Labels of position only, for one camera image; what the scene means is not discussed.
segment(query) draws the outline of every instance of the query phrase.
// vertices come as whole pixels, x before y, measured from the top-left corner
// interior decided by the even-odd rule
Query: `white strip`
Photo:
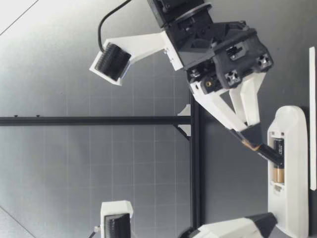
[[[311,190],[317,189],[316,178],[316,54],[315,47],[309,50],[310,57],[310,161]]]

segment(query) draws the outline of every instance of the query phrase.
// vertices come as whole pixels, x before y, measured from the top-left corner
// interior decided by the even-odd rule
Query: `white mount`
[[[268,211],[277,227],[292,238],[307,238],[308,136],[303,111],[295,106],[280,108],[267,132],[268,145],[284,139],[284,182],[273,182],[273,163],[268,163]]]
[[[168,38],[165,31],[148,35],[107,39],[104,43],[104,48],[106,48],[109,43],[119,46],[121,49],[131,55],[129,64],[126,67],[124,73],[117,81],[115,81],[107,75],[96,70],[95,67],[103,54],[102,52],[97,54],[97,57],[95,58],[89,70],[114,85],[122,85],[122,79],[132,64],[161,50],[164,50],[164,52],[167,54],[175,71],[183,68],[183,63],[181,62],[172,42]]]

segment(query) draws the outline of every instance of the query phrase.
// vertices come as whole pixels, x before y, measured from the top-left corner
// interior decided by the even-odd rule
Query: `aa battery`
[[[284,139],[274,138],[273,148],[277,153],[279,153],[284,158]],[[284,167],[274,165],[273,181],[278,183],[284,183]]]

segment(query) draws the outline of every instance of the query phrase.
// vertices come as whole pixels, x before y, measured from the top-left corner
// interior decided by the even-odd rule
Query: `gray surface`
[[[131,67],[122,87],[88,71],[97,26],[115,0],[41,0],[0,37],[0,116],[170,116],[189,102],[184,72],[162,52]],[[131,21],[134,16],[142,16]],[[103,39],[159,29],[146,1],[105,23]]]
[[[172,126],[0,133],[0,205],[37,238],[88,237],[101,203],[114,200],[131,201],[140,238],[177,237],[190,226],[189,142]],[[0,224],[2,238],[28,238],[3,212]]]
[[[275,67],[259,92],[263,134],[276,110],[309,105],[308,48],[317,45],[315,0],[214,0],[214,21],[246,20],[256,27]],[[267,211],[266,162],[218,123],[206,129],[206,222]],[[285,237],[274,231],[273,238]]]
[[[3,34],[0,116],[179,113],[189,102],[184,73],[162,52],[132,67],[122,87],[88,71],[98,23],[117,4],[40,0]],[[103,38],[158,30],[146,1],[134,0]],[[0,147],[0,205],[38,238],[88,237],[101,202],[120,199],[133,203],[140,238],[190,225],[189,143],[172,126],[2,127]],[[28,238],[3,213],[0,222],[2,238]]]

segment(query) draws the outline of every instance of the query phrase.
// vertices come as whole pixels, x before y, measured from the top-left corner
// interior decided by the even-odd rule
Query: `white plastic part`
[[[258,91],[264,78],[265,73],[252,73],[237,88],[209,94],[204,94],[201,82],[193,82],[190,87],[195,100],[227,129],[243,131],[260,122]],[[228,91],[235,111],[221,97]]]
[[[310,66],[310,167],[311,190],[317,189],[316,169],[316,51],[315,47],[309,49]]]
[[[191,115],[191,107],[190,104],[187,104],[186,107],[179,113],[177,114],[178,116],[190,116]],[[192,126],[191,125],[178,125],[180,129],[185,132],[187,136],[192,136]]]
[[[161,50],[165,50],[175,70],[179,70],[183,67],[182,62],[165,31],[148,35],[107,39],[104,43],[104,48],[106,48],[109,43],[119,46],[131,55],[129,65],[125,69],[123,75],[121,75],[118,80],[115,81],[95,69],[98,60],[103,54],[102,52],[97,54],[97,57],[95,58],[89,70],[114,85],[122,85],[122,79],[130,65]]]
[[[193,238],[262,238],[254,222],[247,218],[203,225]]]
[[[284,184],[274,183],[273,163],[268,163],[268,211],[276,225],[292,238],[307,238],[308,216],[308,136],[303,111],[295,106],[280,108],[267,132],[268,145],[284,139]]]
[[[101,238],[105,238],[105,216],[130,214],[133,216],[133,208],[129,201],[103,202],[100,210]]]

